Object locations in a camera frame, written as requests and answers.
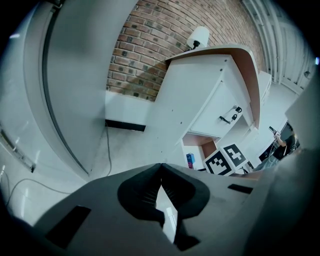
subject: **brick wall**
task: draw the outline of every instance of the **brick wall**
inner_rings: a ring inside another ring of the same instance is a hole
[[[107,90],[154,101],[164,60],[184,52],[198,26],[209,29],[209,46],[249,46],[265,70],[259,34],[239,0],[139,0],[115,44]]]

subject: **person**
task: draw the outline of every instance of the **person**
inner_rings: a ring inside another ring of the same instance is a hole
[[[284,158],[285,156],[289,155],[291,152],[297,149],[297,147],[299,146],[297,136],[294,133],[291,126],[290,129],[292,134],[289,138],[287,138],[284,141],[280,138],[278,134],[274,135],[274,139],[279,144],[279,147],[274,151],[272,155],[264,159],[262,163],[260,163],[255,169],[253,169],[254,172],[275,166],[277,163],[280,162],[282,158]]]

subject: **white door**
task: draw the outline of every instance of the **white door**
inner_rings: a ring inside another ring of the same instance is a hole
[[[242,112],[236,112],[235,105],[238,106],[235,97],[221,82],[190,131],[201,135],[223,137],[242,115]],[[234,114],[237,114],[237,118],[231,124],[220,119],[222,116],[230,122]]]
[[[122,2],[65,1],[48,44],[44,70],[50,114],[65,146],[87,173],[105,128],[112,52],[137,1]]]

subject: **dark gray surface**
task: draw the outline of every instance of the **dark gray surface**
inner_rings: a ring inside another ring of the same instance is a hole
[[[118,201],[119,185],[153,165],[86,184],[52,207],[35,228],[45,235],[76,205],[81,205],[91,212],[66,249],[71,254],[261,255],[302,218],[317,182],[319,153],[306,150],[289,155],[277,166],[265,169],[258,181],[170,164],[205,183],[211,193],[207,206],[198,216],[182,221],[187,235],[200,240],[185,251],[179,251],[169,242],[159,223],[134,218]],[[248,195],[228,189],[230,184],[254,189]]]

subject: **white lamp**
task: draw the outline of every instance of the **white lamp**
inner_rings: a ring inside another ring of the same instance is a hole
[[[196,47],[205,48],[208,45],[209,35],[210,32],[206,27],[198,26],[189,36],[186,43],[193,48],[193,50]]]

